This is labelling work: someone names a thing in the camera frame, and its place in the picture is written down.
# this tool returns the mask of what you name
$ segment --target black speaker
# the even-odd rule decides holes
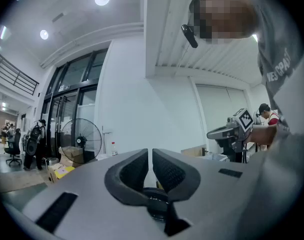
[[[30,156],[33,156],[36,152],[37,141],[33,138],[29,138],[26,145],[26,152]]]

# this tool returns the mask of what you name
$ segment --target glass door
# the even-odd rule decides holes
[[[58,148],[60,147],[61,130],[72,119],[75,118],[76,92],[68,93],[54,98],[51,117],[51,156],[60,158]]]

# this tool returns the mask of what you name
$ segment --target standing fan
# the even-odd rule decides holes
[[[64,125],[60,135],[60,146],[64,155],[78,164],[93,160],[102,147],[100,131],[86,119],[70,120]]]

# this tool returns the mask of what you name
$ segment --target black chair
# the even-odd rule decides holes
[[[10,161],[9,166],[11,165],[12,162],[18,162],[22,164],[22,160],[19,158],[16,158],[17,155],[21,154],[20,151],[20,139],[21,139],[21,129],[16,129],[15,137],[14,140],[15,142],[8,142],[8,147],[5,148],[5,153],[10,154],[11,158],[6,160]]]

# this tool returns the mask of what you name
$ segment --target floor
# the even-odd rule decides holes
[[[17,162],[11,163],[11,166],[6,163],[6,159],[9,159],[9,154],[4,154],[4,145],[0,144],[0,174],[13,173],[18,171],[23,171],[23,165],[18,164]],[[34,159],[31,170],[36,169],[36,161]],[[50,186],[52,184],[47,177],[47,171],[45,169],[45,165],[43,165],[43,170],[39,172],[39,174],[44,179],[44,182],[41,184],[33,185],[30,187],[26,187],[23,189],[0,193],[1,198],[4,202],[8,202],[12,204],[19,211],[23,209],[25,204],[36,196],[39,192]]]

